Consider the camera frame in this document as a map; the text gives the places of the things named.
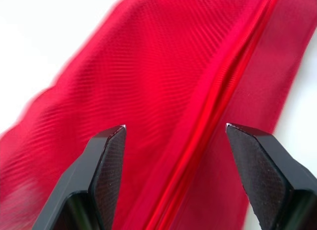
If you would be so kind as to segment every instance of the white background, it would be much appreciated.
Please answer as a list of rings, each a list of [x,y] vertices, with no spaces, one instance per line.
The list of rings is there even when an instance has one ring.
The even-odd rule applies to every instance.
[[[0,0],[0,134],[57,73],[118,0]],[[317,33],[275,135],[317,176]],[[245,230],[260,229],[249,209]]]

